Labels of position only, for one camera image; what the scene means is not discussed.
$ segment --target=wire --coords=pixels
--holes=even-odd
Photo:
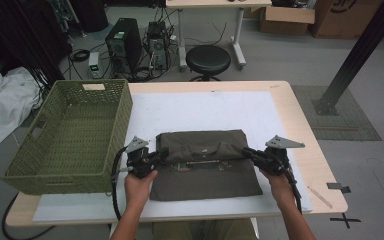
[[[117,167],[120,162],[121,155],[123,154],[124,151],[126,151],[126,148],[127,147],[123,147],[122,149],[120,149],[120,151],[117,152],[117,154],[115,155],[114,162],[112,165],[112,170],[111,170],[113,208],[118,220],[120,220],[121,214],[120,214],[120,210],[118,209],[118,203],[117,203],[117,178],[118,178]]]
[[[85,49],[75,49],[75,50],[73,50],[73,51],[71,52],[71,54],[74,55],[74,53],[77,53],[77,52],[79,52],[79,51],[82,51],[83,54],[87,54],[86,51],[88,51],[89,54],[90,54],[90,52],[92,52],[92,51],[93,51],[94,49],[96,49],[96,48],[98,48],[98,49],[97,49],[97,52],[99,52],[99,50],[101,49],[101,47],[104,46],[104,45],[105,45],[105,43],[101,43],[101,44],[99,44],[99,45],[96,45],[96,46],[92,47],[92,48],[89,49],[89,50],[85,50]],[[71,80],[71,67],[75,68],[75,66],[74,66],[73,61],[70,61],[70,55],[68,55],[67,60],[68,60],[68,67],[67,67],[67,69],[64,70],[64,72],[62,72],[62,74],[64,75],[67,71],[70,71],[70,73],[69,73],[69,79]]]
[[[297,181],[295,180],[295,178],[291,172],[286,171],[284,174],[285,174],[286,178],[288,179],[289,184],[292,187],[292,192],[294,194],[295,201],[297,203],[297,208],[298,208],[299,212],[302,214],[301,195],[300,195],[298,188],[297,188],[297,185],[296,185]]]
[[[100,77],[101,79],[103,79],[103,78],[105,77],[105,74],[107,74],[107,71],[108,71],[108,69],[110,68],[110,65],[111,65],[111,60],[108,60],[108,66],[107,66],[107,68],[105,69],[104,74],[102,74],[102,76]]]
[[[34,79],[34,80],[35,80],[35,82],[36,82],[37,87],[39,88],[39,92],[38,92],[38,93],[36,94],[36,96],[34,97],[34,98],[38,97],[38,100],[37,100],[37,103],[35,103],[35,104],[32,106],[32,108],[31,108],[31,110],[30,110],[30,113],[33,112],[33,109],[37,109],[38,106],[40,106],[40,104],[41,104],[41,99],[43,99],[44,96],[47,95],[47,91],[46,91],[45,88],[42,86],[42,84],[41,84],[38,80],[36,80],[36,79]]]
[[[157,7],[157,11],[155,12],[155,16],[154,16],[154,22],[156,22],[157,21],[157,14],[158,14],[158,11],[159,11],[160,9]]]
[[[217,41],[211,43],[212,41],[207,41],[207,42],[203,42],[201,40],[198,40],[198,39],[195,39],[195,38],[185,38],[185,39],[189,39],[189,40],[193,40],[193,41],[197,41],[199,43],[202,43],[202,44],[209,44],[209,45],[215,45],[217,43],[219,43],[221,41],[221,39],[223,38],[223,35],[224,35],[224,32],[226,31],[226,26],[227,26],[227,23],[224,23],[224,28],[223,28],[223,32],[220,33],[220,31],[218,30],[218,28],[216,28],[216,26],[213,24],[213,27],[217,30],[217,32],[219,32],[220,34],[220,37]]]
[[[85,49],[77,49],[76,53],[73,53],[70,56],[71,61],[73,62],[83,62],[86,61],[90,56],[90,51]]]
[[[164,16],[164,11],[163,11],[163,9],[161,9],[161,17],[160,17],[160,19],[158,20],[158,22],[161,22],[161,21],[163,20],[163,16]]]
[[[168,22],[170,23],[170,25],[173,25],[173,24],[171,24],[171,22],[170,22],[170,15],[171,14],[173,14],[173,13],[175,13],[175,12],[177,12],[177,11],[179,11],[179,10],[173,10],[171,13],[169,13],[169,14],[167,14],[167,16],[163,19],[163,21],[165,21],[166,19],[168,19]]]
[[[2,221],[1,221],[1,230],[2,230],[2,233],[4,234],[4,236],[7,239],[9,239],[9,240],[33,240],[33,239],[36,239],[38,237],[43,236],[44,234],[46,234],[47,232],[49,232],[49,231],[51,231],[52,229],[55,228],[55,226],[49,227],[45,231],[43,231],[43,232],[41,232],[41,233],[39,233],[39,234],[37,234],[35,236],[28,237],[28,238],[15,238],[15,237],[12,237],[11,235],[9,235],[9,233],[8,233],[8,231],[6,229],[6,218],[8,217],[9,210],[11,209],[12,205],[14,204],[15,199],[17,198],[17,196],[18,196],[18,193],[17,193],[17,195],[14,196],[14,198],[9,203],[8,207],[5,210],[4,216],[2,217]]]
[[[79,71],[77,71],[77,68],[76,66],[74,65],[74,63],[72,62],[71,59],[69,59],[69,61],[71,61],[71,66],[74,68],[74,71],[77,73],[77,75],[79,76],[80,80],[83,80],[82,76],[80,75]]]

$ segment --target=white cloth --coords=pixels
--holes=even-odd
[[[0,143],[38,107],[39,87],[25,68],[0,74]]]

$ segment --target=human arm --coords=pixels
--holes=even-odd
[[[271,191],[277,206],[282,212],[283,221],[291,240],[316,239],[304,217],[295,205],[292,187],[285,175],[275,176],[262,172],[269,180]]]
[[[111,240],[135,239],[140,215],[149,198],[149,186],[156,176],[157,171],[152,171],[143,179],[138,179],[133,174],[126,176],[124,179],[126,209],[111,236]]]

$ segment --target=black tape cross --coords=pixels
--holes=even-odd
[[[345,216],[345,213],[342,213],[342,217],[343,217],[343,218],[330,218],[330,221],[339,221],[339,222],[344,221],[345,224],[347,225],[347,228],[348,228],[348,229],[351,228],[349,222],[361,222],[361,220],[359,220],[359,219],[347,218],[347,217]]]
[[[339,189],[339,190],[341,190],[342,193],[350,193],[351,192],[350,187],[348,187],[348,186],[342,187],[342,184],[340,184],[340,183],[326,183],[326,184],[327,184],[327,188],[329,188],[329,189]]]

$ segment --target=black stool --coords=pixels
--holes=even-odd
[[[210,81],[211,78],[221,81],[214,76],[229,68],[230,55],[223,48],[213,45],[202,45],[189,50],[186,54],[186,64],[191,71],[202,74],[192,78],[189,82],[197,79]]]

